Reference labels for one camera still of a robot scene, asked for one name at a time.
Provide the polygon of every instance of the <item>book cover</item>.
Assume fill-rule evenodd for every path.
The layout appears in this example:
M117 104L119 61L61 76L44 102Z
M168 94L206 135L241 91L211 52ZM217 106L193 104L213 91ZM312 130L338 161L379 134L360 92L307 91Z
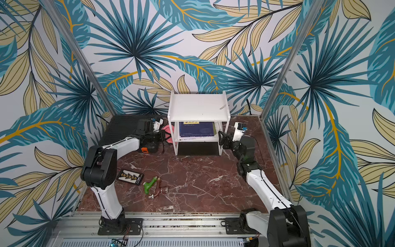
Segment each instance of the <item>book cover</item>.
M184 124L180 122L180 137L214 136L214 122Z

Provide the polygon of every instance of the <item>wallpaper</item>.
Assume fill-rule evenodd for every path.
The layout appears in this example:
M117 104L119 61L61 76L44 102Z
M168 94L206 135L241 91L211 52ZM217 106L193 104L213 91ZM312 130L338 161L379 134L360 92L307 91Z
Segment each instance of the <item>wallpaper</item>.
M81 2L59 2L88 29ZM38 247L73 210L110 114L38 0L1 0L0 30L0 245Z
M260 114L311 3L92 0L75 36L118 114L166 114L171 91L223 90L231 114Z
M317 246L395 246L395 2L324 5L265 125Z

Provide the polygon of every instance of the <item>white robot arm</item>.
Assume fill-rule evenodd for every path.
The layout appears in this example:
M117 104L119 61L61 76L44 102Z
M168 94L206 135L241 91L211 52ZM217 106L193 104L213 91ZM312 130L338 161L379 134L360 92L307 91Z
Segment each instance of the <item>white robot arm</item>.
M268 180L255 161L255 140L252 137L243 137L246 130L242 123L236 122L233 138L219 132L220 145L224 149L232 150L239 160L239 175L255 190L270 215L268 217L256 209L242 210L238 227L242 232L252 232L254 229L265 234L270 247L311 247L306 211L284 198Z

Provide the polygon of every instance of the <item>green object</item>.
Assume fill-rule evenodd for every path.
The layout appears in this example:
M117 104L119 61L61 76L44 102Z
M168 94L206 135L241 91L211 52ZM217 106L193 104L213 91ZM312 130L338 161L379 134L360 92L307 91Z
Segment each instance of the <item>green object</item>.
M158 180L158 177L154 177L154 178L152 178L151 182L149 182L149 183L145 182L145 183L143 184L143 185L144 185L144 192L145 192L145 194L148 195L149 189L154 185L154 183L155 183L157 180Z

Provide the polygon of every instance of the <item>red marble surface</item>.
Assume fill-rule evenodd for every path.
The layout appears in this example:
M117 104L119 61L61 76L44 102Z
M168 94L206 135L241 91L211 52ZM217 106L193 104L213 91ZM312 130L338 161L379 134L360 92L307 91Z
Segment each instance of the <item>red marble surface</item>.
M246 134L258 140L263 160L258 147L255 151L256 160L269 180L280 190L258 117L232 117L228 133L233 133L235 121L246 123ZM135 186L118 180L115 181L115 190L126 212L238 213L250 207L267 212L255 191L237 174L236 163L230 150L224 150L222 156L175 156L173 147L165 145L164 153L162 146L155 154L132 152L118 160L118 168L143 173L143 182L159 176L162 186L167 185L169 192L149 199L142 183ZM100 211L90 188L86 190L78 211Z

